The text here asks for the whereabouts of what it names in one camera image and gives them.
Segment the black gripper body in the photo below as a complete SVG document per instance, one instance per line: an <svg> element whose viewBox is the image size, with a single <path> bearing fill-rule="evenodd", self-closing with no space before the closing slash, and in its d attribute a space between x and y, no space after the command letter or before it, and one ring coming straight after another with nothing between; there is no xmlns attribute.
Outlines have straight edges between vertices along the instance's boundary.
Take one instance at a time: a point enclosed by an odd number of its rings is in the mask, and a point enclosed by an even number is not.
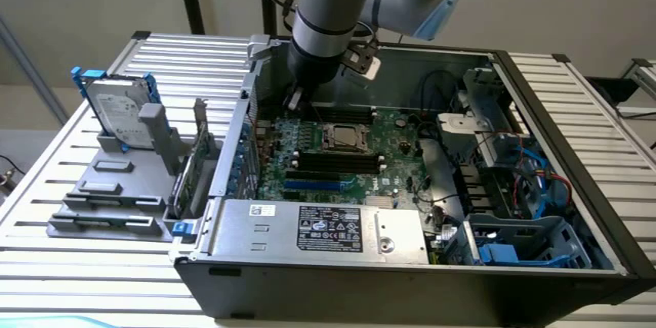
<svg viewBox="0 0 656 328"><path fill-rule="evenodd" d="M293 41L288 47L287 67L293 77L293 89L315 89L336 76L344 52L331 57L316 56Z"/></svg>

